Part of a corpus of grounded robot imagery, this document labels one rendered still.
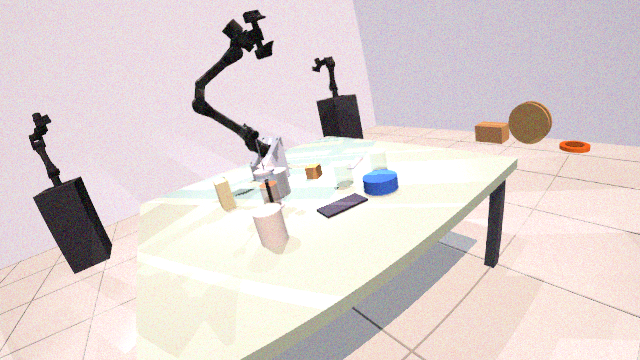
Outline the small orange cube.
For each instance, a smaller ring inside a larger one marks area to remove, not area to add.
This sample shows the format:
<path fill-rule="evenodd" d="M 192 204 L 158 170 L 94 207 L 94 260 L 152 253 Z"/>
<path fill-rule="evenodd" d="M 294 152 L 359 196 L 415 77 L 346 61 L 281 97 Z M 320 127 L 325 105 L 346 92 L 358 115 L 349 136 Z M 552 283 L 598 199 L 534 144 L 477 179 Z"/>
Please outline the small orange cube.
<path fill-rule="evenodd" d="M 305 168 L 307 179 L 318 179 L 322 176 L 322 169 L 320 164 L 310 164 Z"/>

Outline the blue cylinder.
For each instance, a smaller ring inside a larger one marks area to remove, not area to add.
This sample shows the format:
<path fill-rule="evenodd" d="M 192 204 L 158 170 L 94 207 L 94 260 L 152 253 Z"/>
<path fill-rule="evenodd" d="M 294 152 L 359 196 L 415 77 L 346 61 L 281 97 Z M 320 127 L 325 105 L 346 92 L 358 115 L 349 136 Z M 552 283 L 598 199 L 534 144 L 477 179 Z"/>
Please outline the blue cylinder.
<path fill-rule="evenodd" d="M 363 176 L 364 191 L 368 195 L 383 196 L 399 188 L 396 171 L 383 169 L 368 172 Z"/>

